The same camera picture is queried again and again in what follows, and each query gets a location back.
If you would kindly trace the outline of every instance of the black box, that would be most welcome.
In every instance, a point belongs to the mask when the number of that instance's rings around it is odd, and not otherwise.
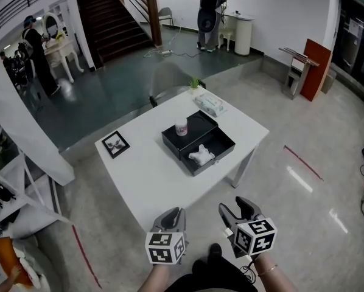
[[[187,118],[187,135],[177,135],[175,126],[172,126],[162,132],[162,139],[194,176],[224,158],[235,147],[235,143],[219,128],[218,123],[203,111],[198,111]],[[202,167],[189,159],[189,154],[198,152],[201,144],[215,155],[214,159]]]

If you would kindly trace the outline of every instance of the dark green floor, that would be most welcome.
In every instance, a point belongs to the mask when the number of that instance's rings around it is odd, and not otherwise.
[[[162,28],[163,49],[172,49],[177,54],[187,52],[193,56],[201,53],[196,49],[197,34],[181,31],[169,45],[178,30]],[[123,115],[149,103],[149,84],[156,66],[164,61],[177,64],[193,77],[204,79],[211,75],[257,59],[257,55],[240,57],[221,50],[211,54],[203,52],[194,58],[187,55],[171,55],[164,58],[144,49],[114,60],[95,72],[88,72],[86,63],[80,58],[80,65],[86,69],[81,74],[71,62],[69,64],[74,84],[66,79],[60,65],[55,73],[62,85],[60,92],[48,99],[38,81],[34,81],[22,98],[29,111],[54,144],[63,151],[83,137],[104,127]]]

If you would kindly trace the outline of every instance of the tiled floor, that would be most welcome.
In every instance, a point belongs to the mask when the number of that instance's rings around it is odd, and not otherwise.
[[[172,49],[176,54],[199,55],[164,58],[153,52],[144,58],[153,49],[143,49],[114,60],[96,72],[86,71],[84,74],[71,62],[73,85],[67,81],[60,65],[55,68],[55,73],[62,90],[48,99],[35,81],[23,95],[24,103],[44,132],[63,151],[108,123],[148,104],[153,73],[163,61],[176,63],[189,75],[203,79],[260,57],[255,54],[240,57],[227,53],[224,48],[211,54],[200,52],[196,49],[196,33],[181,31],[173,39],[177,33],[177,29],[162,28],[162,49]],[[83,57],[80,65],[87,70]]]
[[[182,265],[173,267],[172,280],[187,273],[213,242],[236,265],[247,262],[232,257],[217,212],[220,202],[237,210],[234,198],[242,196],[274,219],[279,234],[271,254],[300,291],[364,291],[363,102],[338,82],[310,103],[288,99],[279,83],[262,73],[238,81],[220,74],[205,81],[270,134],[236,190],[229,184],[231,174],[186,209],[190,244]],[[75,174],[77,179],[59,191],[63,212],[75,222],[103,291],[137,291],[150,270],[144,232],[98,155],[78,165]],[[98,291],[70,226],[55,223],[38,239],[62,276],[64,291]]]

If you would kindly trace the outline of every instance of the bracelet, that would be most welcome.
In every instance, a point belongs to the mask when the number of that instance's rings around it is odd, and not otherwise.
[[[277,268],[278,264],[275,264],[273,267],[271,267],[269,270],[264,271],[262,274],[258,274],[258,277],[262,277],[264,275],[266,275],[267,273],[269,273],[270,271],[272,271],[273,269]]]

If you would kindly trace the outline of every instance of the black shoe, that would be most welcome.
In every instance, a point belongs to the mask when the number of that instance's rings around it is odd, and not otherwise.
[[[206,269],[206,263],[203,260],[196,260],[192,266],[192,273],[202,274]]]
[[[209,248],[209,255],[223,255],[223,250],[221,249],[221,246],[218,243],[213,243]]]

